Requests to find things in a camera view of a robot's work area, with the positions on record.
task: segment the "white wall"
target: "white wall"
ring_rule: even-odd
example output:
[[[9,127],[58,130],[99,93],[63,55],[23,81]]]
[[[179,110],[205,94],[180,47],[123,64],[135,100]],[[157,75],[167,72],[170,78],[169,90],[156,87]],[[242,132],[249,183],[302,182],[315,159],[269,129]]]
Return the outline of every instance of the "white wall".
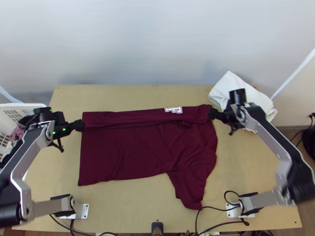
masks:
[[[271,96],[315,47],[313,0],[2,0],[0,84],[215,84]]]
[[[275,126],[310,125],[315,111],[315,57],[273,99],[278,114]]]

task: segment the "white cloth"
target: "white cloth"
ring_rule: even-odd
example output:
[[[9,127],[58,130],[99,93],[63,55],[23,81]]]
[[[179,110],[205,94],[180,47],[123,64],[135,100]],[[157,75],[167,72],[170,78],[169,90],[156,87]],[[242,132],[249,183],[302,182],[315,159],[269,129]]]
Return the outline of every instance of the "white cloth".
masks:
[[[230,98],[229,92],[235,89],[245,89],[247,102],[253,102],[260,106],[266,113],[266,119],[270,122],[276,116],[278,111],[273,107],[273,102],[262,92],[244,82],[240,77],[228,71],[212,88],[209,93],[209,100],[222,111],[226,109]]]

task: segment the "wooden table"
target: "wooden table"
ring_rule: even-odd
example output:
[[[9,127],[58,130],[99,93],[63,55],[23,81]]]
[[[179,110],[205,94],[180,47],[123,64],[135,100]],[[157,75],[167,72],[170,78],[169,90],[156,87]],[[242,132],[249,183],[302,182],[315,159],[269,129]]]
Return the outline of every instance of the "wooden table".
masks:
[[[50,105],[53,111],[63,111],[66,120],[72,122],[80,119],[84,111],[129,111],[211,104],[208,100],[211,88],[200,85],[65,85],[56,87]],[[229,126],[218,120],[214,121],[214,125],[218,136],[217,164],[207,179],[203,206],[224,208],[223,193],[226,190],[246,194],[273,188],[278,159],[265,143],[252,132],[238,130],[229,136]],[[40,151],[29,169],[26,182],[35,201],[71,193],[80,202],[89,203],[88,219],[76,220],[76,229],[84,232],[148,233],[151,232],[151,223],[159,220],[163,222],[165,232],[184,232],[187,229],[194,232],[197,211],[185,208],[175,198],[174,187],[167,174],[78,187],[81,133],[73,131],[70,136],[62,138],[62,144],[64,153],[53,147]],[[233,195],[228,198],[236,200]],[[198,231],[233,220],[225,212],[205,209],[198,218]],[[69,225],[69,220],[59,221]],[[250,226],[232,224],[217,230],[302,226],[295,206],[267,207],[248,222]],[[49,216],[36,218],[16,228],[66,231]]]

